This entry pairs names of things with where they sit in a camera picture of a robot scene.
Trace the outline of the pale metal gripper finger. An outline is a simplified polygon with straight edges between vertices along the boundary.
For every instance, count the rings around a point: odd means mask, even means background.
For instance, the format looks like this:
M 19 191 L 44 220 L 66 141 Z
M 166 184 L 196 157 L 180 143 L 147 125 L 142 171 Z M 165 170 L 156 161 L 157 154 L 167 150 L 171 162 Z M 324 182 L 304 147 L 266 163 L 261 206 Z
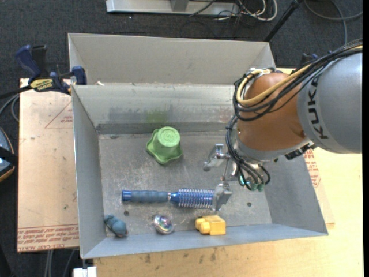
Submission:
M 226 204 L 231 196 L 232 190 L 229 183 L 221 182 L 220 184 L 218 184 L 213 194 L 212 210 L 221 210 L 222 205 Z
M 224 144 L 216 143 L 210 151 L 208 158 L 204 161 L 203 171 L 209 171 L 214 167 L 219 167 L 223 162 L 229 161 L 230 155 L 224 152 Z

